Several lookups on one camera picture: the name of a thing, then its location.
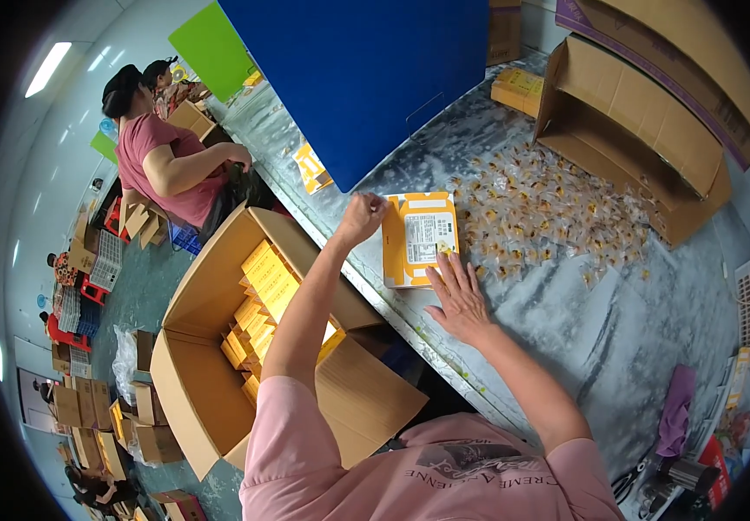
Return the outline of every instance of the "pink t-shirt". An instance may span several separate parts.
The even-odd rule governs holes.
[[[176,158],[183,158],[205,150],[192,130],[181,129],[162,121],[154,113],[144,114],[129,121],[119,133],[115,148],[120,185],[135,189],[167,212],[190,224],[201,226],[210,213],[215,196],[227,182],[225,167],[216,168],[204,181],[170,198],[162,198],[143,171],[143,159],[153,148],[169,144]]]
[[[244,521],[623,519],[590,439],[541,458],[460,412],[416,425],[401,441],[406,448],[345,470],[307,387],[284,376],[262,381],[239,491]]]

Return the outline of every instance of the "woman in red shirt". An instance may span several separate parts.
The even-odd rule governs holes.
[[[206,148],[192,130],[162,121],[142,80],[137,67],[126,65],[103,91],[103,113],[119,128],[115,153],[127,204],[154,201],[199,228],[202,243],[243,201],[272,208],[276,198],[251,169],[244,145]]]

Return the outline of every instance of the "purple cloth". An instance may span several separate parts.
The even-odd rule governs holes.
[[[670,389],[664,400],[661,421],[658,422],[656,454],[665,458],[681,456],[687,442],[687,410],[696,388],[696,370],[681,363],[673,370]]]

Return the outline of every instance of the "blue plastic crate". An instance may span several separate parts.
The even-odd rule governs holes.
[[[182,247],[193,255],[198,255],[202,251],[202,244],[198,242],[198,232],[192,224],[178,227],[169,223],[169,236],[172,244]]]
[[[98,303],[88,298],[81,298],[79,300],[79,321],[76,325],[76,332],[78,334],[89,338],[97,334],[101,307]]]

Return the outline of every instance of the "floral shirt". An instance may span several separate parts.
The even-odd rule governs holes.
[[[158,118],[166,121],[172,111],[178,108],[184,102],[184,99],[192,103],[199,102],[203,99],[202,83],[191,82],[190,80],[181,80],[178,83],[172,83],[169,87],[157,87],[152,95],[152,101],[155,103],[155,114]],[[210,114],[204,110],[204,115],[211,118]]]
[[[59,254],[54,261],[54,275],[56,281],[63,286],[73,286],[76,284],[76,277],[79,270],[75,267],[68,266],[68,252]]]

